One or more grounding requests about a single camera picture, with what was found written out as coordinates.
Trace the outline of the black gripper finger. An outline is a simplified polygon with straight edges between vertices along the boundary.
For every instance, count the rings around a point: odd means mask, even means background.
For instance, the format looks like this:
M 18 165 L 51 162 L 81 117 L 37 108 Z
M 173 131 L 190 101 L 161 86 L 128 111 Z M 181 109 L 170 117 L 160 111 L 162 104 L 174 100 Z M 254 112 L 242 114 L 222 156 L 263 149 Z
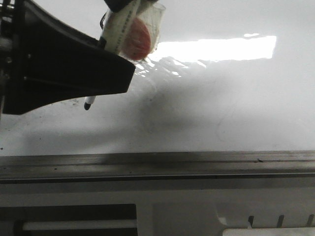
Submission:
M 32 0 L 1 3 L 1 111 L 127 92 L 135 66 Z
M 132 0 L 104 0 L 109 9 L 113 12 L 119 12 L 126 7 Z M 155 4 L 157 0 L 141 0 L 137 12 L 145 11 L 148 7 Z

